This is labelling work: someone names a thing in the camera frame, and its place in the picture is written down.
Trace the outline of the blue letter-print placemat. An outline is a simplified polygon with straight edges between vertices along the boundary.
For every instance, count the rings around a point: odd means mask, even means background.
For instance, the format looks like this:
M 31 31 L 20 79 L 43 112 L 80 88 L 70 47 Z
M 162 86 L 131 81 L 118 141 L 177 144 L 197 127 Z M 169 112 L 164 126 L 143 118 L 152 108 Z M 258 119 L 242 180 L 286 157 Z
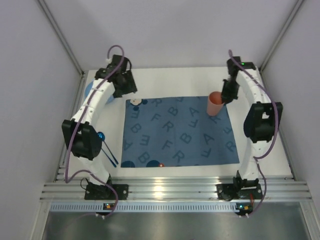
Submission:
M 207 114 L 207 97 L 125 102 L 121 167 L 194 167 L 240 162 L 227 108 Z

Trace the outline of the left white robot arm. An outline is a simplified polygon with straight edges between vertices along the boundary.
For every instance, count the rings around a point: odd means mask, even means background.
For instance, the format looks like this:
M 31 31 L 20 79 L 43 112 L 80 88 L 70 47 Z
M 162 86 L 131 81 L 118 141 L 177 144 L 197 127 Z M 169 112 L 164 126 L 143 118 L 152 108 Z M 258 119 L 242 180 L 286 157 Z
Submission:
M 95 129 L 99 116 L 110 99 L 136 93 L 131 61 L 123 55 L 113 55 L 105 68 L 100 68 L 91 82 L 91 88 L 76 114 L 62 122 L 62 133 L 67 156 L 76 157 L 89 174 L 89 184 L 108 189 L 111 175 L 99 159 L 103 139 Z

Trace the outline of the orange plastic cup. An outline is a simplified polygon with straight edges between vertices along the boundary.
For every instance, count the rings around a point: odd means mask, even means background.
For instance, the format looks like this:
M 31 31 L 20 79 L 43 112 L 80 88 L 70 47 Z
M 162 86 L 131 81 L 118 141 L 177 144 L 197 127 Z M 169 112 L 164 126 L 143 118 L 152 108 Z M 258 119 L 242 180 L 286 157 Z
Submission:
M 220 110 L 223 108 L 224 103 L 222 101 L 222 93 L 219 91 L 214 91 L 209 94 L 207 99 L 207 109 L 206 112 L 209 116 L 216 116 Z

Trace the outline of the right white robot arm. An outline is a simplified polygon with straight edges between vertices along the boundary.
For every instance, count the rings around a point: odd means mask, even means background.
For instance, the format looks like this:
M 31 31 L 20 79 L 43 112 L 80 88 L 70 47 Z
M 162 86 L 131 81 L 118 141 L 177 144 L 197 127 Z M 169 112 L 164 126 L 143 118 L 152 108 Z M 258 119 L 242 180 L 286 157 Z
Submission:
M 223 81 L 222 102 L 229 104 L 237 100 L 239 89 L 242 89 L 250 107 L 243 123 L 247 146 L 241 166 L 233 178 L 233 185 L 236 191 L 257 188 L 259 161 L 275 145 L 283 105 L 271 100 L 252 62 L 242 62 L 239 56 L 234 56 L 227 60 L 227 68 L 229 78 Z

